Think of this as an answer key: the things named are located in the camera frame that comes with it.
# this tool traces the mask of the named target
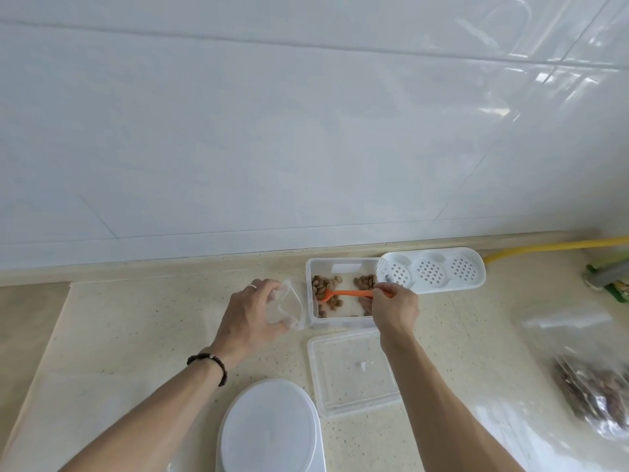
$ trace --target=beige speckled countertop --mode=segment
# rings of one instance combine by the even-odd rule
[[[562,296],[597,301],[626,327],[624,306],[583,286],[586,262],[580,252],[514,257],[492,264],[479,289],[421,298],[419,341],[454,392],[529,471],[621,471],[629,464],[629,448],[600,439],[570,416],[510,320],[533,301]],[[58,468],[94,431],[211,341],[233,291],[254,277],[303,275],[303,266],[262,261],[232,270],[73,285],[2,470]],[[173,469],[213,470],[220,421],[249,384],[285,378],[312,397],[306,342],[329,332],[292,331],[234,370],[200,414]],[[421,469],[401,404],[322,420],[322,428],[329,472]],[[42,444],[53,429],[63,440]],[[21,447],[29,451],[20,458]],[[46,466],[33,465],[38,460]]]

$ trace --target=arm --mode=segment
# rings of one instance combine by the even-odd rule
[[[275,280],[254,280],[234,293],[211,346],[202,352],[218,357],[230,371],[249,354],[287,331],[270,325],[265,306]],[[193,361],[157,389],[85,449],[60,472],[163,472],[201,408],[208,402],[223,370],[211,359]]]
[[[393,293],[387,298],[382,291]],[[373,289],[373,301],[361,298],[380,330],[427,472],[523,472],[509,452],[476,421],[452,393],[413,335],[418,297],[389,283]]]

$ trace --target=yellow hose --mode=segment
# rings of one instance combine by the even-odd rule
[[[537,246],[517,246],[507,248],[498,253],[492,253],[483,258],[485,265],[501,258],[519,255],[521,253],[552,252],[555,250],[573,250],[575,248],[596,248],[597,246],[618,246],[629,244],[629,237],[603,238],[601,240],[581,240],[579,242],[566,242],[564,244],[548,244]]]

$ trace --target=white round lid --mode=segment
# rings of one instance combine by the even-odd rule
[[[232,403],[221,433],[226,472],[306,472],[315,454],[315,405],[296,384],[264,380]]]

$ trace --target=label on container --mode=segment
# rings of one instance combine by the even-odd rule
[[[335,263],[332,266],[332,273],[354,273],[360,270],[360,263]]]

